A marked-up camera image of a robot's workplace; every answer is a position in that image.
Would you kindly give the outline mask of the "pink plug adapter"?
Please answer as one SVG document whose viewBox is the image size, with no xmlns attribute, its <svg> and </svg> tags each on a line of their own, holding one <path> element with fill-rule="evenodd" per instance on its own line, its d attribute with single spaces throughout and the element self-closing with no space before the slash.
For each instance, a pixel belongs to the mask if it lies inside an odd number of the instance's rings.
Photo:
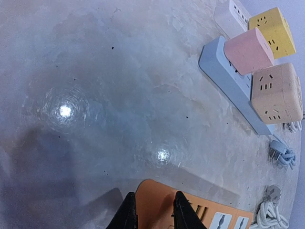
<svg viewBox="0 0 305 229">
<path fill-rule="evenodd" d="M 260 30 L 255 27 L 224 43 L 224 53 L 240 75 L 271 67 L 273 52 Z"/>
</svg>

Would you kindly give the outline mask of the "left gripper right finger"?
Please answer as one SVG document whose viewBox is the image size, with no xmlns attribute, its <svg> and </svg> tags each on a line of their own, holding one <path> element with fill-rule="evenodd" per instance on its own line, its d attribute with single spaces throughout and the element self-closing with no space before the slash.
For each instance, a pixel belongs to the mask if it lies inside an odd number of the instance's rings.
<svg viewBox="0 0 305 229">
<path fill-rule="evenodd" d="M 173 217 L 174 229 L 206 229 L 181 191 L 175 194 Z"/>
</svg>

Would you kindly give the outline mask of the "orange power strip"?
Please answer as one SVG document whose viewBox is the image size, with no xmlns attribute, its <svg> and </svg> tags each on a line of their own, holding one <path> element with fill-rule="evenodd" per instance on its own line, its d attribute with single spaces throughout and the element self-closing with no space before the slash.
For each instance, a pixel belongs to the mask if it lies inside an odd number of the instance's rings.
<svg viewBox="0 0 305 229">
<path fill-rule="evenodd" d="M 148 179 L 136 191 L 136 207 L 140 229 L 174 229 L 174 199 L 177 190 Z M 271 185 L 256 215 L 237 208 L 184 193 L 193 213 L 208 229 L 287 229 L 288 220 L 279 213 L 282 191 Z"/>
</svg>

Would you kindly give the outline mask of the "white power strip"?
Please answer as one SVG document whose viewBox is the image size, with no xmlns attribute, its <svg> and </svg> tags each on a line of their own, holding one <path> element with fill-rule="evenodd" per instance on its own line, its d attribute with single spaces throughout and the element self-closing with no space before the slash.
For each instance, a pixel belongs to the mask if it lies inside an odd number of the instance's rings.
<svg viewBox="0 0 305 229">
<path fill-rule="evenodd" d="M 216 7 L 214 20 L 225 33 L 226 41 L 250 30 L 249 18 L 232 0 L 228 0 Z"/>
</svg>

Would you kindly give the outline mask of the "yellow cube socket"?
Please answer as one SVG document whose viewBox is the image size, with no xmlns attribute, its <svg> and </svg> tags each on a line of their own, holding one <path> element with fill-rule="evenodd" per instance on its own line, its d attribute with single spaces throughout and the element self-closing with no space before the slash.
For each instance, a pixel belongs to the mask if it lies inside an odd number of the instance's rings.
<svg viewBox="0 0 305 229">
<path fill-rule="evenodd" d="M 255 27 L 260 30 L 275 59 L 296 53 L 289 25 L 278 7 L 251 17 L 248 24 L 250 30 Z"/>
</svg>

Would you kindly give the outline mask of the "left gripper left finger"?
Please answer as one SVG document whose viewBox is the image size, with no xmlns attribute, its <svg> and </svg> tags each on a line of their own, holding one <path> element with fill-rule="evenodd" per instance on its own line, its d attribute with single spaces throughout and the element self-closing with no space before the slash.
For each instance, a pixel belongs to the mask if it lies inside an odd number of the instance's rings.
<svg viewBox="0 0 305 229">
<path fill-rule="evenodd" d="M 134 192 L 129 192 L 112 219 L 112 229 L 137 229 L 138 215 Z"/>
</svg>

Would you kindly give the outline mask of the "beige cube socket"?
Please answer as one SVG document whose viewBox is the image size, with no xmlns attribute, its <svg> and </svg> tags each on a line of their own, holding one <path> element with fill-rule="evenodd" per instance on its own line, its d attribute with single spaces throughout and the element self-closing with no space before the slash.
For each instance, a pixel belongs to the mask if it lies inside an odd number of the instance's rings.
<svg viewBox="0 0 305 229">
<path fill-rule="evenodd" d="M 251 103 L 267 125 L 301 121 L 302 91 L 293 64 L 283 63 L 254 72 Z"/>
</svg>

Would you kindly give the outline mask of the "blue power strip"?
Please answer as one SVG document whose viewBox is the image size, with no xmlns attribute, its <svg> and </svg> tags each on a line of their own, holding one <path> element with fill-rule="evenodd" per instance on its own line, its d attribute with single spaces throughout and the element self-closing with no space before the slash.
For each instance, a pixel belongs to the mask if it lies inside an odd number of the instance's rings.
<svg viewBox="0 0 305 229">
<path fill-rule="evenodd" d="M 269 143 L 270 159 L 279 167 L 293 169 L 296 153 L 274 133 L 275 126 L 265 124 L 251 105 L 252 75 L 245 76 L 233 67 L 224 54 L 225 37 L 220 36 L 203 46 L 200 69 L 218 86 L 232 104 L 239 110 L 257 135 L 272 135 Z"/>
</svg>

